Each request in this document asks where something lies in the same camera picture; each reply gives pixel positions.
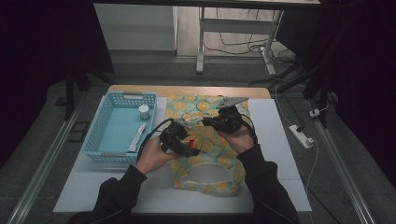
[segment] black sleeve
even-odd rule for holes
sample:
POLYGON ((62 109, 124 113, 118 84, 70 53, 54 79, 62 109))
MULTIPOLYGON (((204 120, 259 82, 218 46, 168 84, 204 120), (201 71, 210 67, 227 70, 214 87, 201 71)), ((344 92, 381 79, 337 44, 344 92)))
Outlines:
POLYGON ((147 178, 130 165, 124 176, 117 180, 112 177, 103 182, 93 210, 79 223, 92 223, 114 214, 126 212, 136 205, 140 185, 147 178))
POLYGON ((254 223, 300 223, 289 194, 279 183, 277 165, 265 161, 260 145, 237 156, 245 168, 245 182, 254 202, 254 223))

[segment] person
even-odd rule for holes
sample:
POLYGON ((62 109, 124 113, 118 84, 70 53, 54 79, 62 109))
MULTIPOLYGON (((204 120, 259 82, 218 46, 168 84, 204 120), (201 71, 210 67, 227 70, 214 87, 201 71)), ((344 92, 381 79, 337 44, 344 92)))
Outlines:
MULTIPOLYGON (((276 163, 264 159, 261 146, 254 145, 248 129, 242 126, 237 132, 219 132, 219 135, 238 153, 236 158, 244 165, 245 182, 254 203, 253 223, 299 223, 289 194, 277 179, 276 163)), ((140 185, 147 179, 146 174, 179 157, 174 152, 163 152, 158 136, 150 139, 136 166, 130 165, 120 180, 112 177, 105 181, 99 189, 93 210, 74 215, 67 224, 133 223, 131 208, 136 205, 140 185)))

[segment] black curtain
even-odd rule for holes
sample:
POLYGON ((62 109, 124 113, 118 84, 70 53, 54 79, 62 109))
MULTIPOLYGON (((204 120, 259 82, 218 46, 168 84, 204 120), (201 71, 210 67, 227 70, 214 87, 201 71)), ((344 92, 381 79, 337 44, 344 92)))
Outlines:
POLYGON ((89 1, 1 0, 0 38, 1 167, 68 66, 114 71, 89 1))
POLYGON ((367 1, 338 50, 336 111, 396 187, 395 4, 367 1))

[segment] blue plastic basket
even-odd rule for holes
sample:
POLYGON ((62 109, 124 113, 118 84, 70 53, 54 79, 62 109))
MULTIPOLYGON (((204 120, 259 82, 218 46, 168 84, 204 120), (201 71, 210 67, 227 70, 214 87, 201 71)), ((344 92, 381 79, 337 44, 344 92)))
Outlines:
POLYGON ((136 163, 136 152, 128 148, 139 127, 146 123, 138 146, 151 132, 157 111, 156 92, 110 91, 102 99, 82 145, 83 152, 94 161, 136 163), (139 106, 148 105, 149 119, 140 118, 139 106))

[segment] hand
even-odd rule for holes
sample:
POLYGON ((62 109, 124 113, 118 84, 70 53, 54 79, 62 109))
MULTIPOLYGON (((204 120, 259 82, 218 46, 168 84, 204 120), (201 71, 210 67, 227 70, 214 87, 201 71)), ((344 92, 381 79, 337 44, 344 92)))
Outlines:
POLYGON ((160 137, 150 139, 143 147, 142 155, 137 162, 136 169, 143 175, 156 171, 163 167, 168 161, 180 156, 174 152, 165 153, 160 146, 160 137))
POLYGON ((238 154, 254 146, 253 138, 250 136, 248 128, 244 125, 242 125, 238 131, 233 133, 219 132, 219 135, 223 137, 230 147, 238 154))

